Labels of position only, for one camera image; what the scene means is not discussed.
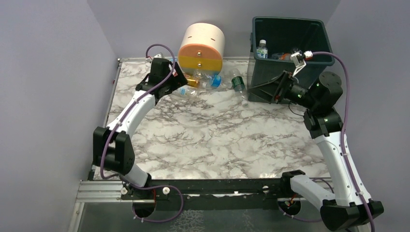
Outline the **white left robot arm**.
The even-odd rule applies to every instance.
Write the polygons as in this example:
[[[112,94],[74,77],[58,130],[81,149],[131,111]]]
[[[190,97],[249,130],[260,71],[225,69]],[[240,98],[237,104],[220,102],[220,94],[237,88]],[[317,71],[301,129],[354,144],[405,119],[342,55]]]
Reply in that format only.
[[[146,188],[149,173],[135,164],[131,138],[146,114],[159,100],[188,83],[177,62],[154,58],[150,72],[136,85],[134,95],[123,111],[107,126],[93,132],[93,164],[118,174],[136,188]]]

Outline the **orange label clear bottle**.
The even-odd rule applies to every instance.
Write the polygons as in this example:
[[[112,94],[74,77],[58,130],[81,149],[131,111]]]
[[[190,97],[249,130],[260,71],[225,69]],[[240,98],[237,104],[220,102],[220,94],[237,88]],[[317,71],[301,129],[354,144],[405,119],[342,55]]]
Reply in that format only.
[[[284,54],[280,55],[278,59],[283,60],[283,61],[290,61],[291,60],[291,54],[290,53],[284,53]]]

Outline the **white label long bottle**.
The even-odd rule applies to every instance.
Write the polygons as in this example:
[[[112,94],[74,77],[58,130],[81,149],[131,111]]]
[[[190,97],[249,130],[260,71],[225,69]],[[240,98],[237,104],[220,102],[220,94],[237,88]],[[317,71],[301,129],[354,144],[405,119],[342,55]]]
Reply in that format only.
[[[173,91],[173,94],[180,97],[196,97],[198,95],[198,89],[190,86],[184,86]]]

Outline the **white blue label bottle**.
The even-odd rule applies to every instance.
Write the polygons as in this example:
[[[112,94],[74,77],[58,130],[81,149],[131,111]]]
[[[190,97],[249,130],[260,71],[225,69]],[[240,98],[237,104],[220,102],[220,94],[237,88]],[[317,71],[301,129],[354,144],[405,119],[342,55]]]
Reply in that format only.
[[[268,58],[268,49],[266,47],[266,40],[260,40],[256,49],[256,55],[258,58]]]

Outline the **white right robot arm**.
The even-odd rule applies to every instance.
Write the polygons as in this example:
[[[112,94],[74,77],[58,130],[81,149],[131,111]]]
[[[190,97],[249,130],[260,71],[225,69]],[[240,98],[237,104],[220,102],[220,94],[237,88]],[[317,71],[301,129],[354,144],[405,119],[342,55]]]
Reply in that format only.
[[[323,72],[310,88],[303,88],[290,72],[284,71],[248,89],[250,95],[267,103],[287,100],[305,108],[305,127],[327,164],[334,192],[325,190],[300,170],[283,173],[281,187],[314,205],[324,225],[333,232],[369,224],[384,212],[382,203],[372,199],[360,179],[342,119],[334,108],[343,92],[341,83],[338,75]]]

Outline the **green label bottle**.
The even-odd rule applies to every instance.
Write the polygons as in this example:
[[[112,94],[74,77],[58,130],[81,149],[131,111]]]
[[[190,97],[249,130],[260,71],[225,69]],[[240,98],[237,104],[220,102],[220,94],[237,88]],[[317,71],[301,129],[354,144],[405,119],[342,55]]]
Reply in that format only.
[[[235,91],[236,95],[240,98],[241,105],[248,105],[248,97],[246,85],[243,81],[241,72],[237,68],[229,70],[229,79],[231,80],[232,89]]]

